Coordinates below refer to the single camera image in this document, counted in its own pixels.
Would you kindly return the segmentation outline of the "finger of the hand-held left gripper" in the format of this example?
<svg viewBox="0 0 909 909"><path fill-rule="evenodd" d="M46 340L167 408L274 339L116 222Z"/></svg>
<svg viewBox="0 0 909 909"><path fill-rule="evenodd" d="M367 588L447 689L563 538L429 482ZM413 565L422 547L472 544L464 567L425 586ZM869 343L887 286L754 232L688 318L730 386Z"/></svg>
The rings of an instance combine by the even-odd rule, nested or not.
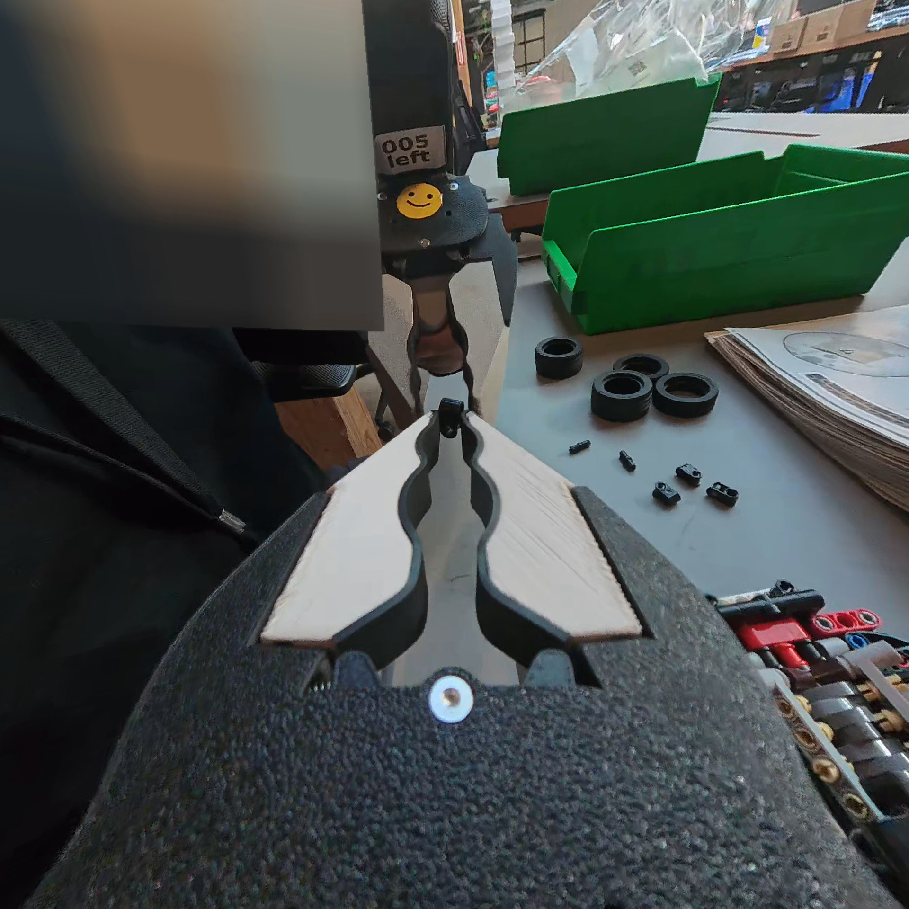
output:
<svg viewBox="0 0 909 909"><path fill-rule="evenodd" d="M421 320L411 287L385 276L385 370L394 420L407 428L425 414L428 377L417 364Z"/></svg>
<svg viewBox="0 0 909 909"><path fill-rule="evenodd" d="M503 388L503 314L492 263L466 265L449 288L467 343L463 375L472 378L479 414L495 417Z"/></svg>

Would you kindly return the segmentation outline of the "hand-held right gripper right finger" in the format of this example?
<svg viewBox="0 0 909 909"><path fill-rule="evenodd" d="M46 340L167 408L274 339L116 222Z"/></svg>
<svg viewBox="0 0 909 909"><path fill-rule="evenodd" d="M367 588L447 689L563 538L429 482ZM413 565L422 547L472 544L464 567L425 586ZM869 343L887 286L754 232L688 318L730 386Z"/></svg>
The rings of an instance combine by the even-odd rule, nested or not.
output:
<svg viewBox="0 0 909 909"><path fill-rule="evenodd" d="M473 412L462 419L470 504L483 525L475 613L524 671L558 654L570 684L599 687L584 646L642 636L642 619L578 504L578 488Z"/></svg>

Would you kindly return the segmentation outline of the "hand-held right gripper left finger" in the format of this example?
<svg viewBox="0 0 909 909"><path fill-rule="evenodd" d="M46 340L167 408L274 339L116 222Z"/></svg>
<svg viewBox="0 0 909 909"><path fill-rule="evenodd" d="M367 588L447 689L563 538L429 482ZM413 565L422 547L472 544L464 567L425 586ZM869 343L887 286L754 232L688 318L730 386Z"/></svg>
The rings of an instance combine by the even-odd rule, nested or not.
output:
<svg viewBox="0 0 909 909"><path fill-rule="evenodd" d="M416 642L428 593L415 529L431 505L440 439L437 412L424 415L331 487L263 644L365 653L383 669Z"/></svg>

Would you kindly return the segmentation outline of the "toy brick race car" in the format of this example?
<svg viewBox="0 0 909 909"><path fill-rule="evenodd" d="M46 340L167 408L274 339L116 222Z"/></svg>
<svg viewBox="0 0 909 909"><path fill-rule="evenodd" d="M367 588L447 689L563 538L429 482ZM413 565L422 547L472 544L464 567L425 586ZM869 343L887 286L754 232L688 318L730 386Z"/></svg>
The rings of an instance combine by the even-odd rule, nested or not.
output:
<svg viewBox="0 0 909 909"><path fill-rule="evenodd" d="M847 836L903 903L908 886L908 642L868 607L825 612L785 580L707 596L769 688Z"/></svg>

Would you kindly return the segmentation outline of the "person's left hand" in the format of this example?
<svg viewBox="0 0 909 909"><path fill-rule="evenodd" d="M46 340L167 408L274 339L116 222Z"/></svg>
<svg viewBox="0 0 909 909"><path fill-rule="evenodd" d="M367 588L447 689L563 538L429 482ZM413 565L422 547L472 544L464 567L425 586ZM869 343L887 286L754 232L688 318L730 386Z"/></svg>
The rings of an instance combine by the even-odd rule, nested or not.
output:
<svg viewBox="0 0 909 909"><path fill-rule="evenodd" d="M434 376L455 374L463 366L463 350L447 327L435 334L421 335L414 352L415 364Z"/></svg>

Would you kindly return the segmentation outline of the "black office chair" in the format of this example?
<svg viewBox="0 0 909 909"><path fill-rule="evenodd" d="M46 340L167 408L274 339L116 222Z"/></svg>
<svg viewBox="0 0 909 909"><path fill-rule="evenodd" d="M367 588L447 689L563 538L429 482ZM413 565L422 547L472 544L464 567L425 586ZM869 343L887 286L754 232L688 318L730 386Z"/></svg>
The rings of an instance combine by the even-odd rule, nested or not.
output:
<svg viewBox="0 0 909 909"><path fill-rule="evenodd" d="M274 403L335 398L373 373L364 333L233 328Z"/></svg>

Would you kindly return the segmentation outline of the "green plastic bin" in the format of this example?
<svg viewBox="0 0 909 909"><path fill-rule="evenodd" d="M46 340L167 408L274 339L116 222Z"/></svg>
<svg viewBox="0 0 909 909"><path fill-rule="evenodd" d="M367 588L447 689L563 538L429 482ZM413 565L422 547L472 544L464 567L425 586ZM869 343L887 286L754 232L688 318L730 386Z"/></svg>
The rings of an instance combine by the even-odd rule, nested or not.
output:
<svg viewBox="0 0 909 909"><path fill-rule="evenodd" d="M497 176L513 196L533 196L692 164L721 79L690 77L508 113Z"/></svg>
<svg viewBox="0 0 909 909"><path fill-rule="evenodd" d="M907 233L907 155L794 143L554 191L542 261L598 335L865 294Z"/></svg>

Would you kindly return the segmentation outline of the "person's black jacket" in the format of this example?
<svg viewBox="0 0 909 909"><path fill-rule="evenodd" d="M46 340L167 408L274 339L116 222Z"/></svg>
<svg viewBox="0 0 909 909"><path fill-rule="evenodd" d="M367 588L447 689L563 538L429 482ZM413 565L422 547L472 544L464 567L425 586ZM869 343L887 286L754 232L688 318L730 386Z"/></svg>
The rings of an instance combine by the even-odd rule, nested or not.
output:
<svg viewBox="0 0 909 909"><path fill-rule="evenodd" d="M211 592L323 472L233 328L2 319L2 907L73 835Z"/></svg>

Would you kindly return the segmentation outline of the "clear plastic bag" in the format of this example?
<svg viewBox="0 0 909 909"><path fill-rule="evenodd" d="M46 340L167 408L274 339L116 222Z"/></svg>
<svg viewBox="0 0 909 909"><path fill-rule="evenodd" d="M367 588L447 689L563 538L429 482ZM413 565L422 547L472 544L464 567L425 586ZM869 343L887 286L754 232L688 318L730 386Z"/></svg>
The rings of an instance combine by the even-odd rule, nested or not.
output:
<svg viewBox="0 0 909 909"><path fill-rule="evenodd" d="M797 2L609 1L575 28L505 96L506 112L710 75L760 49L761 27L786 21Z"/></svg>

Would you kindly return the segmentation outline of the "open instruction book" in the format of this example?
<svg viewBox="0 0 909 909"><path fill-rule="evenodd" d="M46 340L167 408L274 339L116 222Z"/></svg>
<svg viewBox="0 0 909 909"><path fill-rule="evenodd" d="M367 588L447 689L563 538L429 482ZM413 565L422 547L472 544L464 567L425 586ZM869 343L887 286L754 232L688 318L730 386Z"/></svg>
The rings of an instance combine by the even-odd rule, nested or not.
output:
<svg viewBox="0 0 909 909"><path fill-rule="evenodd" d="M908 306L704 336L795 429L908 511Z"/></svg>

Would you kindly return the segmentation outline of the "storage shelf with boxes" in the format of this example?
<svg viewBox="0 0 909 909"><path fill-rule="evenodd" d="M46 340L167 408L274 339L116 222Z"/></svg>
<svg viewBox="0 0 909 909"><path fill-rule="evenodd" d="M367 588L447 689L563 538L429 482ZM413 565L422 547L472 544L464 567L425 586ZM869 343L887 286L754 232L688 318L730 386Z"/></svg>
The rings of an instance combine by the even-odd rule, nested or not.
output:
<svg viewBox="0 0 909 909"><path fill-rule="evenodd" d="M907 113L908 3L800 2L766 48L740 52L716 113Z"/></svg>

